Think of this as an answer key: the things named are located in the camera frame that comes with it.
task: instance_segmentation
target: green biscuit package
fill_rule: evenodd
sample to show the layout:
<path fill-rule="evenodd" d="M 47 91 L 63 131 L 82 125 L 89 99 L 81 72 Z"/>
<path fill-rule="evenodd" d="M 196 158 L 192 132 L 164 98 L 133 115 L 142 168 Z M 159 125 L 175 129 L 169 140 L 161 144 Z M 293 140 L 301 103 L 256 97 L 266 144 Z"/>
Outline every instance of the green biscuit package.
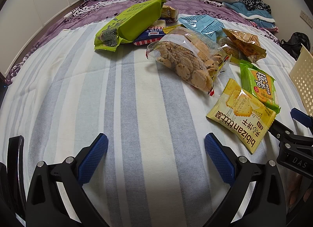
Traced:
<path fill-rule="evenodd" d="M 274 86 L 275 79 L 244 60 L 240 61 L 240 73 L 242 88 L 278 114 L 281 109 Z"/>
<path fill-rule="evenodd" d="M 161 16 L 165 0 L 135 4 L 107 23 L 94 39 L 94 49 L 116 51 L 117 46 L 133 42 Z"/>

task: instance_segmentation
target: yellow cracker package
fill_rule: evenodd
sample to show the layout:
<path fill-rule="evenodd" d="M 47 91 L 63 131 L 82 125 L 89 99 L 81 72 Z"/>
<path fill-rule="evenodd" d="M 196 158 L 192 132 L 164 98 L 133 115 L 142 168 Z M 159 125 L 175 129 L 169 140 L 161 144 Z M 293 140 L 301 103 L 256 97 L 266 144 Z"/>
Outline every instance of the yellow cracker package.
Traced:
<path fill-rule="evenodd" d="M 207 117 L 235 133 L 253 154 L 273 123 L 276 112 L 229 79 Z"/>
<path fill-rule="evenodd" d="M 223 31 L 251 62 L 266 57 L 266 50 L 261 47 L 258 36 L 238 30 L 223 29 Z"/>

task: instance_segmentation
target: small wrapped snack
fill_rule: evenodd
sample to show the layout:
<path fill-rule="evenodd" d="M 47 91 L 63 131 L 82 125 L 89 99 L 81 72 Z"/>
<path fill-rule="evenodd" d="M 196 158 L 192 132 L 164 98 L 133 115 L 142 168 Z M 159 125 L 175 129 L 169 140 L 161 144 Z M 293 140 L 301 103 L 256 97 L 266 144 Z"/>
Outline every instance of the small wrapped snack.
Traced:
<path fill-rule="evenodd" d="M 133 44 L 134 45 L 144 45 L 151 44 L 155 41 L 160 40 L 165 33 L 163 29 L 166 27 L 165 20 L 157 20 L 150 27 L 148 27 L 143 33 L 137 37 Z"/>
<path fill-rule="evenodd" d="M 209 15 L 193 15 L 188 17 L 180 17 L 178 19 L 186 28 L 194 30 L 215 43 L 221 37 L 225 37 L 222 28 L 224 24 Z"/>
<path fill-rule="evenodd" d="M 132 5 L 99 30 L 94 49 L 115 52 L 120 44 L 133 42 L 161 16 L 165 0 L 148 0 Z"/>
<path fill-rule="evenodd" d="M 156 59 L 194 87 L 213 95 L 213 81 L 228 65 L 228 55 L 199 33 L 176 27 L 147 47 L 147 58 Z"/>
<path fill-rule="evenodd" d="M 236 47 L 229 38 L 219 38 L 217 43 L 230 56 L 230 63 L 239 66 L 241 60 L 248 61 L 247 57 Z"/>
<path fill-rule="evenodd" d="M 261 47 L 258 36 L 238 30 L 223 28 L 223 31 L 251 62 L 266 57 L 266 50 Z"/>
<path fill-rule="evenodd" d="M 278 114 L 281 109 L 274 86 L 275 79 L 243 60 L 240 62 L 240 73 L 242 88 Z"/>
<path fill-rule="evenodd" d="M 178 9 L 172 8 L 171 6 L 164 5 L 161 12 L 161 19 L 165 20 L 166 23 L 172 23 L 178 21 Z"/>
<path fill-rule="evenodd" d="M 253 154 L 273 123 L 276 112 L 229 79 L 207 117 L 235 133 Z"/>

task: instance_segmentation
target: striped bedsheet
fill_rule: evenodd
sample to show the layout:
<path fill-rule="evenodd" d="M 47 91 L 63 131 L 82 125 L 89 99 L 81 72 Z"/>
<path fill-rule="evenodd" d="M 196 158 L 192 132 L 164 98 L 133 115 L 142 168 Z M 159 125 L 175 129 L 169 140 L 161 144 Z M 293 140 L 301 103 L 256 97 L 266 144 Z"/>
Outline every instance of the striped bedsheet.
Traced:
<path fill-rule="evenodd" d="M 205 154 L 205 135 L 214 132 L 223 145 L 256 163 L 276 160 L 278 141 L 267 133 L 250 155 L 239 138 L 205 117 L 217 98 L 147 60 L 145 46 L 124 44 L 115 53 L 95 52 L 94 36 L 108 21 L 63 30 L 29 57 L 0 110 L 0 160 L 6 164 L 8 139 L 24 136 L 27 193 L 38 161 L 60 163 L 103 132 L 109 138 L 108 152 L 83 188 L 110 226 L 201 227 L 229 189 Z M 293 107 L 305 112 L 288 76 L 294 59 L 262 31 L 221 21 L 226 28 L 259 36 L 267 57 L 257 65 L 276 79 L 281 105 L 277 119 L 309 136 L 290 117 Z M 230 65 L 219 76 L 222 88 L 229 78 L 241 83 L 239 67 Z M 278 168 L 288 195 L 294 174 Z M 235 219 L 242 216 L 252 189 Z"/>

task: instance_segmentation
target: white plastic basket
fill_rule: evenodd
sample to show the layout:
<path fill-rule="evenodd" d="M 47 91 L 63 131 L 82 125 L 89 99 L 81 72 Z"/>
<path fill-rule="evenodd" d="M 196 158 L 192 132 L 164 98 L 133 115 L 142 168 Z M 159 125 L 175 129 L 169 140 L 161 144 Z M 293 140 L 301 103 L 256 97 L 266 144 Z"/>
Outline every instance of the white plastic basket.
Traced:
<path fill-rule="evenodd" d="M 313 116 L 313 56 L 304 46 L 289 76 L 300 94 L 307 113 Z"/>

